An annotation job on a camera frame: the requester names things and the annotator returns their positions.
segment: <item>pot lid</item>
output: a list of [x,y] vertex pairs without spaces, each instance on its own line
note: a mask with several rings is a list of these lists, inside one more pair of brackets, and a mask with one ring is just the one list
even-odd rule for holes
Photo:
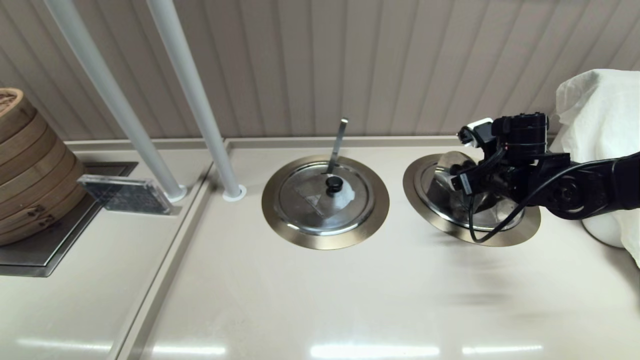
[[327,174],[325,156],[292,161],[262,193],[262,212],[281,237],[319,250],[352,246],[375,233],[389,209],[382,180],[369,167],[339,157]]
[[371,214],[375,194],[358,169],[328,161],[295,168],[277,190],[275,209],[282,220],[311,235],[336,235],[352,230]]

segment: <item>countertop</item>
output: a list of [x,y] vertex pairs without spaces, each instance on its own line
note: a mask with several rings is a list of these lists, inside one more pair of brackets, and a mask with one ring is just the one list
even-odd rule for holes
[[[83,161],[139,161],[130,176],[153,178],[135,151],[114,151],[118,146],[90,151],[96,148],[90,143],[76,148],[83,149],[76,151]],[[173,215],[102,209],[51,276],[0,276],[0,359],[117,356],[211,167],[206,150],[163,150],[161,155],[178,182],[190,190]]]
[[[475,149],[347,139],[340,155],[386,184],[385,223],[346,249],[283,240],[262,215],[262,190],[286,163],[328,156],[328,143],[230,143],[248,195],[225,202],[216,190],[206,199],[157,317],[148,315],[155,322],[142,359],[638,358],[640,272],[624,250],[545,209],[525,243],[473,245],[436,230],[411,207],[402,186],[411,162],[451,150],[478,157]],[[62,322],[64,312],[53,311]],[[118,319],[104,318],[113,329]],[[74,333],[62,341],[90,347],[109,339],[106,329],[89,339]]]

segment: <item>lid knob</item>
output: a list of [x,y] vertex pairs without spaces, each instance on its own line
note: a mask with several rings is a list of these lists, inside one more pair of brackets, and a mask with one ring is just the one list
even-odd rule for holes
[[339,176],[331,176],[325,182],[327,193],[337,193],[342,190],[342,178]]

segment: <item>stacked bamboo steamers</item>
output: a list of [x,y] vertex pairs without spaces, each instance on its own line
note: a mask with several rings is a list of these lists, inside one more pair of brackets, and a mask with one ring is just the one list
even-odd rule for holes
[[47,229],[85,195],[83,164],[14,88],[0,88],[0,245]]

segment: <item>white cloth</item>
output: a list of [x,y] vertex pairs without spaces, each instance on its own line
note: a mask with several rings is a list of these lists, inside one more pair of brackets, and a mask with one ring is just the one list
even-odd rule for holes
[[[556,91],[562,128],[550,150],[579,163],[640,151],[640,72],[597,69],[562,83]],[[621,240],[640,267],[640,209],[613,213]]]

